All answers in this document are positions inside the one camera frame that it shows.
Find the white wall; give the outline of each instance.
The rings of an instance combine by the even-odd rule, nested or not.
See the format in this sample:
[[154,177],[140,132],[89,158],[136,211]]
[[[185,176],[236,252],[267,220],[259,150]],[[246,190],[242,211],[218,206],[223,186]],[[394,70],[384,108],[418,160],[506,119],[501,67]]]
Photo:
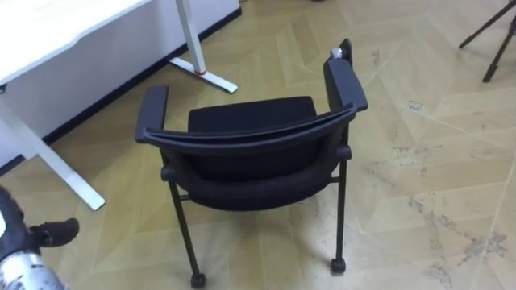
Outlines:
[[[190,1],[199,32],[239,8],[238,0]],[[2,98],[40,136],[185,43],[174,0],[155,0],[95,31],[9,83]],[[0,166],[19,154],[0,123]]]

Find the wooden floor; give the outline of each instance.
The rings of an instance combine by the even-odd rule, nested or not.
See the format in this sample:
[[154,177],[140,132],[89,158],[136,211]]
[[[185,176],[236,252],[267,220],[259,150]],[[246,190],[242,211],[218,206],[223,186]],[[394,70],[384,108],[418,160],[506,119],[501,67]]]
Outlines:
[[224,213],[185,203],[207,289],[516,289],[516,45],[481,79],[510,15],[457,45],[506,0],[249,0],[203,43],[225,94],[167,67],[54,145],[107,199],[92,213],[40,159],[0,179],[27,222],[76,216],[82,232],[44,257],[73,290],[189,289],[158,152],[133,141],[143,91],[171,86],[166,126],[191,109],[310,95],[328,110],[329,49],[354,45],[370,107],[352,123],[347,272],[332,276],[335,186],[288,208]]

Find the black chair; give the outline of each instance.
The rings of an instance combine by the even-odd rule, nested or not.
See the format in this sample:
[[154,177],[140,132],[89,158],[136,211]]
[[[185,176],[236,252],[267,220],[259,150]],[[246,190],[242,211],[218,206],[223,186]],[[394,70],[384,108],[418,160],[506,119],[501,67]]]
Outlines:
[[[368,107],[352,70],[349,41],[323,65],[331,111],[317,115],[310,97],[286,97],[192,110],[188,132],[164,130],[169,88],[146,92],[136,125],[138,143],[160,149],[161,179],[169,183],[193,275],[203,287],[182,201],[213,209],[248,211],[290,205],[339,183],[337,252],[331,270],[342,273],[349,122]],[[331,173],[340,164],[339,176]],[[180,195],[177,186],[188,194]]]

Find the desk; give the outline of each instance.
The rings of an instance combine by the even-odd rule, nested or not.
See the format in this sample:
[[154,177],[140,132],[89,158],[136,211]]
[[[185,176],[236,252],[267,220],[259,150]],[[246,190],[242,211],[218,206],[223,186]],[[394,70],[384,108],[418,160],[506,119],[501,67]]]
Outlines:
[[[151,0],[0,0],[0,94],[16,77],[71,48],[79,39]],[[234,93],[237,86],[206,71],[189,0],[176,0],[186,43],[193,63],[174,58],[170,62]],[[93,210],[106,201],[68,166],[0,98],[0,119],[19,139],[23,157],[41,159]]]

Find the chair backrest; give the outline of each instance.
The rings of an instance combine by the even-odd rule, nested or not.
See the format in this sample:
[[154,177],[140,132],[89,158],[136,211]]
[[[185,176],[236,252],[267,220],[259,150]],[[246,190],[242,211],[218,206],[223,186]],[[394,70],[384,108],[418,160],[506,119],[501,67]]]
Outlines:
[[[224,183],[258,181],[327,163],[355,113],[355,106],[348,104],[335,112],[263,130],[207,134],[146,129],[144,136],[180,172]],[[184,186],[185,180],[177,182]]]

